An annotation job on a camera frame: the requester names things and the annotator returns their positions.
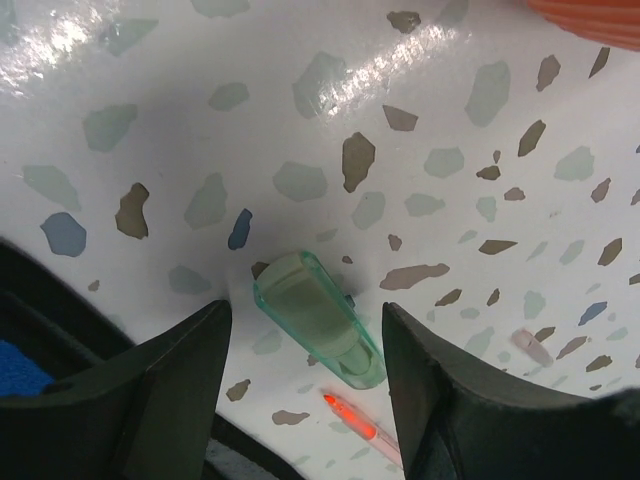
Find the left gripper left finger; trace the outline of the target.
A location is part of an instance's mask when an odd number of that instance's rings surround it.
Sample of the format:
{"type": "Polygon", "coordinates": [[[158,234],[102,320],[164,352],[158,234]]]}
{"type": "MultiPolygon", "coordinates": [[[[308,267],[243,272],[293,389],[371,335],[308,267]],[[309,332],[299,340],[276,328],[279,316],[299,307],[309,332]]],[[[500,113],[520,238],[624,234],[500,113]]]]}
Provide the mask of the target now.
{"type": "Polygon", "coordinates": [[[2,478],[200,478],[231,326],[215,301],[37,397],[2,399],[2,478]]]}

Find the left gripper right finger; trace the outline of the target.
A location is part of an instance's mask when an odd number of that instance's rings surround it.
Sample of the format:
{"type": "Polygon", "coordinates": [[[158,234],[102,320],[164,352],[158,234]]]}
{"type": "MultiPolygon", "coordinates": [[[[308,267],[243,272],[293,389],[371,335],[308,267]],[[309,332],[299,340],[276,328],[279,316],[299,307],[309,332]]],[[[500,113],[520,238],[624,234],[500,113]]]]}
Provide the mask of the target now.
{"type": "Polygon", "coordinates": [[[382,337],[405,478],[638,478],[638,389],[588,399],[530,383],[395,303],[382,337]]]}

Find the orange pink pen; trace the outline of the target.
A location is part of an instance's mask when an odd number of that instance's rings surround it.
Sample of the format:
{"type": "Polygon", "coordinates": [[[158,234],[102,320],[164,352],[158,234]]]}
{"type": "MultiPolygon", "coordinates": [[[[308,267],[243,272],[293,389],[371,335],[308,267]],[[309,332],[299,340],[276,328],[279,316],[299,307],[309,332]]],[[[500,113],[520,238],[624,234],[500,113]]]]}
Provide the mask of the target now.
{"type": "Polygon", "coordinates": [[[331,411],[351,431],[384,455],[394,465],[403,469],[403,460],[396,439],[382,429],[361,409],[339,395],[323,392],[322,396],[331,411]]]}

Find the mint green highlighter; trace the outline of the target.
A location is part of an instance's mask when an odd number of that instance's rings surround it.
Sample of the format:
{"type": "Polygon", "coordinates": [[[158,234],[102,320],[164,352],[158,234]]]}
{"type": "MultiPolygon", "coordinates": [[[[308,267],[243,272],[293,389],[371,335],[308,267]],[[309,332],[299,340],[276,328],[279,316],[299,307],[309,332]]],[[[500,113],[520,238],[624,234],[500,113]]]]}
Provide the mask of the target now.
{"type": "Polygon", "coordinates": [[[254,280],[253,295],[261,311],[349,387],[368,390],[386,379],[380,349],[314,254],[294,252],[270,263],[254,280]]]}

